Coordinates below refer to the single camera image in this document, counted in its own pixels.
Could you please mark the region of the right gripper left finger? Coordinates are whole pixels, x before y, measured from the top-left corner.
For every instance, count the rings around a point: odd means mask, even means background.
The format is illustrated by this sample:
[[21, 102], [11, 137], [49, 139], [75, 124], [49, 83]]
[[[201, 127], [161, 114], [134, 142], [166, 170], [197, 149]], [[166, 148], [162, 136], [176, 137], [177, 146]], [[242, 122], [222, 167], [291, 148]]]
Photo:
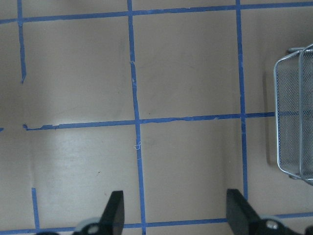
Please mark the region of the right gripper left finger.
[[121, 235], [125, 224], [124, 193], [113, 191], [100, 218], [81, 221], [72, 235]]

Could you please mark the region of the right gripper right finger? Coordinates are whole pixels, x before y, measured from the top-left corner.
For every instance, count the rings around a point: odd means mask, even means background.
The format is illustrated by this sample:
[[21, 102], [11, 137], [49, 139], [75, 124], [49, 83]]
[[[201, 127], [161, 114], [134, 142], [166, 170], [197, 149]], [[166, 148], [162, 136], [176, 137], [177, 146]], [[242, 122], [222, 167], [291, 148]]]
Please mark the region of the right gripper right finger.
[[235, 235], [297, 235], [275, 217], [260, 217], [238, 189], [226, 192], [226, 219]]

